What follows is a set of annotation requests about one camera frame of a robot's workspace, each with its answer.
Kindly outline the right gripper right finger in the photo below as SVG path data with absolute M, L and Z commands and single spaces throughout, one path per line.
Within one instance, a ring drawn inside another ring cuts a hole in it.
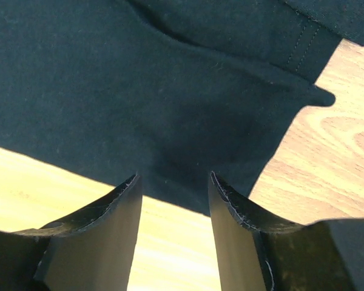
M 223 290 L 364 290 L 364 218 L 302 225 L 214 173 L 208 196 Z

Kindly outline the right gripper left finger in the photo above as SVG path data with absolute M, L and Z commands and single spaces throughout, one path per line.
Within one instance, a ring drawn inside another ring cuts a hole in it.
M 0 231 L 0 290 L 126 290 L 141 206 L 133 175 L 40 229 Z

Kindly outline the black t shirt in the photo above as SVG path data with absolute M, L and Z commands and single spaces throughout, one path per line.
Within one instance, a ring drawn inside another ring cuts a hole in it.
M 208 213 L 250 194 L 364 1 L 0 1 L 0 146 Z

